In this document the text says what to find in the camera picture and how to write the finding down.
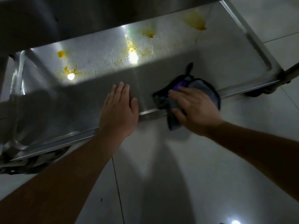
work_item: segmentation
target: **person's right arm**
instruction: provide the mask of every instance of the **person's right arm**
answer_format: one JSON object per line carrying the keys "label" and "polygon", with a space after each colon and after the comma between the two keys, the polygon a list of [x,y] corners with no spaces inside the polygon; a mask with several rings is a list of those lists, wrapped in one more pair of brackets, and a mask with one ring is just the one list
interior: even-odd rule
{"label": "person's right arm", "polygon": [[179,89],[169,96],[186,113],[172,109],[182,125],[242,157],[299,202],[299,142],[228,123],[202,91]]}

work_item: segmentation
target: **floor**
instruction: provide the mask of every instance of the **floor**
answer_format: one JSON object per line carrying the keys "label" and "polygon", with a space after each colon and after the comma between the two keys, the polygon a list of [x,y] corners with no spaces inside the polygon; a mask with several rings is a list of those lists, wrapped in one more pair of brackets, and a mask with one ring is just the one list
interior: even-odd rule
{"label": "floor", "polygon": [[[299,62],[299,0],[231,1],[285,70]],[[299,77],[270,95],[225,99],[221,113],[299,140],[298,84]],[[31,177],[0,175],[0,199]],[[76,223],[292,224],[298,211],[299,203],[235,154],[185,129],[169,132],[158,119],[125,140]]]}

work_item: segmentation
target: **person's right hand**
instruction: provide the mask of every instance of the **person's right hand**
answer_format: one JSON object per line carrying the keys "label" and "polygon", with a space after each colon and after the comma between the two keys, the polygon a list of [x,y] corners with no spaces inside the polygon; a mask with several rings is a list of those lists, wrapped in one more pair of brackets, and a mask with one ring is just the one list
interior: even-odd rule
{"label": "person's right hand", "polygon": [[170,90],[169,97],[186,113],[184,115],[178,108],[171,110],[180,124],[198,135],[209,137],[210,133],[224,123],[218,108],[204,92],[195,88],[178,89],[180,91]]}

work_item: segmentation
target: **metal surface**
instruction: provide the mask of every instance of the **metal surface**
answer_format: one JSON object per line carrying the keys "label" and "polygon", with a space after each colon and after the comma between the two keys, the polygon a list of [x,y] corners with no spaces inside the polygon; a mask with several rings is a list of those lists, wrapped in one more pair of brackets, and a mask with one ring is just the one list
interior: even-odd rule
{"label": "metal surface", "polygon": [[[202,17],[207,29],[194,29]],[[23,51],[11,89],[16,121],[8,145],[22,150],[14,160],[90,139],[119,81],[137,97],[140,121],[159,118],[165,112],[151,94],[190,62],[222,98],[275,83],[282,70],[228,1]]]}
{"label": "metal surface", "polygon": [[0,52],[16,52],[217,0],[0,0]]}

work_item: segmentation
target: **bright light spot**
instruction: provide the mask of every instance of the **bright light spot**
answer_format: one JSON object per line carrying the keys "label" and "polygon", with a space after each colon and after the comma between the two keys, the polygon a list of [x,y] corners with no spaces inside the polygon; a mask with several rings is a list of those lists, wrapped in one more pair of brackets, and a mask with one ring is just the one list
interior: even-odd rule
{"label": "bright light spot", "polygon": [[68,74],[68,79],[69,80],[73,80],[74,78],[75,78],[75,74],[74,73]]}
{"label": "bright light spot", "polygon": [[138,55],[137,55],[136,50],[131,50],[131,49],[129,50],[129,61],[132,64],[137,64],[137,62],[138,62]]}

